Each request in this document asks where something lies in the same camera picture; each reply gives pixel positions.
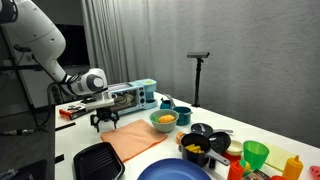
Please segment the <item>green bowl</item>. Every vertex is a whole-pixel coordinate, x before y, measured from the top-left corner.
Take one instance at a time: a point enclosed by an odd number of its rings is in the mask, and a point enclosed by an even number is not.
[[[174,121],[169,123],[158,123],[159,117],[164,115],[172,115],[174,117]],[[176,127],[178,118],[179,114],[171,109],[160,109],[151,113],[149,116],[149,119],[151,120],[153,127],[156,128],[156,130],[164,133],[170,132]]]

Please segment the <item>blue plate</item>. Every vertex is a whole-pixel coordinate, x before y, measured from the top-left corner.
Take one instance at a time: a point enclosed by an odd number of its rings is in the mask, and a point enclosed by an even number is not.
[[[211,178],[199,166],[192,162],[169,158],[148,166],[138,180],[210,180]]]

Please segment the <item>camera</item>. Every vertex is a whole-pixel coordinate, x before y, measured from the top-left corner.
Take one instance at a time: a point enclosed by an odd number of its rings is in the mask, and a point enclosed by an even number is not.
[[[188,58],[207,58],[210,55],[209,52],[189,52]]]

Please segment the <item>green cup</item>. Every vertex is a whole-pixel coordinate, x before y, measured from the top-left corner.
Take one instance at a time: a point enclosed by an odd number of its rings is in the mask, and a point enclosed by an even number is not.
[[[260,169],[269,155],[269,149],[257,141],[245,141],[243,143],[243,155],[251,169]]]

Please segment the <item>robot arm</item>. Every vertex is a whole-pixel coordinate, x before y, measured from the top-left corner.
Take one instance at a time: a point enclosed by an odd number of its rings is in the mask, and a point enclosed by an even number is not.
[[[68,75],[57,62],[66,43],[53,22],[31,0],[0,0],[0,25],[19,37],[32,51],[35,60],[64,90],[75,96],[107,89],[103,70],[90,69],[83,75]]]

